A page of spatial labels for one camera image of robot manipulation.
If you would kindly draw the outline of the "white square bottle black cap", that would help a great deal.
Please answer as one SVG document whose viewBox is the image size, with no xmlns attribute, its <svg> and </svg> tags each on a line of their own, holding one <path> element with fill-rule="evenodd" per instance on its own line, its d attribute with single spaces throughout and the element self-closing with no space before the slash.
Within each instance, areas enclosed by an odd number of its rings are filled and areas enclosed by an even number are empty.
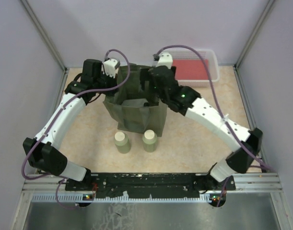
<svg viewBox="0 0 293 230">
<path fill-rule="evenodd" d="M 145 98 L 128 99 L 128 100 L 124 100 L 121 105 L 127 106 L 127 107 L 133 107 L 133 108 L 140 108 L 140 107 L 148 107 L 149 102 Z"/>
</svg>

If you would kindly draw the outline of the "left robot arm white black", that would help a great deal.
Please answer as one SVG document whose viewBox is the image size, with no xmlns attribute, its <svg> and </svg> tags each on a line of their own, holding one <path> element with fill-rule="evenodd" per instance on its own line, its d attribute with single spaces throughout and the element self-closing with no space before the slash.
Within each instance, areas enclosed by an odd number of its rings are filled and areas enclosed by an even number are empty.
<svg viewBox="0 0 293 230">
<path fill-rule="evenodd" d="M 121 86 L 117 83 L 119 68 L 120 61 L 116 58 L 84 61 L 82 72 L 68 84 L 60 104 L 48 122 L 34 138 L 26 138 L 23 141 L 26 157 L 21 174 L 24 179 L 31 180 L 25 173 L 25 167 L 29 164 L 44 171 L 46 175 L 74 180 L 82 190 L 92 186 L 91 171 L 71 162 L 59 148 L 76 116 L 96 94 L 112 94 L 118 91 Z"/>
</svg>

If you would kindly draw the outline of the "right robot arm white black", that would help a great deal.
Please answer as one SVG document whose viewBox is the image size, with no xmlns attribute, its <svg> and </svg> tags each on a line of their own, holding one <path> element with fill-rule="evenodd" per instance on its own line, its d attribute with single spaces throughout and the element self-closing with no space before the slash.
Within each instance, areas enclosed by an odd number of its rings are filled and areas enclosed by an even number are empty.
<svg viewBox="0 0 293 230">
<path fill-rule="evenodd" d="M 202 124 L 230 148 L 231 154 L 214 164 L 208 173 L 208 186 L 219 189 L 227 177 L 248 171 L 261 149 L 263 133 L 258 128 L 250 130 L 227 116 L 221 116 L 199 92 L 180 86 L 175 79 L 175 71 L 175 67 L 166 66 L 142 68 L 141 88 L 144 90 L 147 84 L 151 94 L 172 111 Z"/>
</svg>

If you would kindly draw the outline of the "green canvas bag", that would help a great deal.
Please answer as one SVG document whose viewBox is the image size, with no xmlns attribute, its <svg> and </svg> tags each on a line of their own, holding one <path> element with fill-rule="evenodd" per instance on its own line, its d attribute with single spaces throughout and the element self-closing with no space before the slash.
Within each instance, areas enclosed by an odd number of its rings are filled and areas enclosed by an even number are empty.
<svg viewBox="0 0 293 230">
<path fill-rule="evenodd" d="M 145 90 L 141 90 L 140 69 L 146 68 L 148 66 L 131 63 L 129 79 L 113 96 L 105 96 L 103 104 L 110 116 L 118 122 L 119 130 L 143 134 L 150 129 L 161 137 L 166 121 L 167 105 L 151 91 L 148 81 L 145 83 Z M 147 99 L 149 106 L 133 108 L 121 105 L 124 100 L 140 98 Z"/>
</svg>

